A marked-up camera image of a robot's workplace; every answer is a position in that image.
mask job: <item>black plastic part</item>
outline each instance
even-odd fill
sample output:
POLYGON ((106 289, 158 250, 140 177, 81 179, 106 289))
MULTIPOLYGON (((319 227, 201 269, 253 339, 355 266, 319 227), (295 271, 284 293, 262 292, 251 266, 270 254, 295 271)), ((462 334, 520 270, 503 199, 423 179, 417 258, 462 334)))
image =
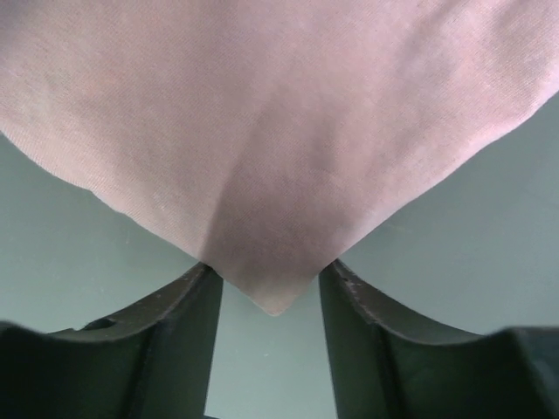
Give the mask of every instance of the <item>black plastic part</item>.
POLYGON ((199 264, 79 331, 0 323, 0 418, 203 418, 222 287, 199 264))
POLYGON ((559 328, 463 332, 338 261, 321 297, 339 419, 559 418, 559 328))
MULTIPOLYGON (((203 418, 222 287, 199 264, 79 331, 0 323, 0 419, 203 418)), ((463 332, 338 261, 321 298, 339 419, 559 418, 559 329, 463 332)))

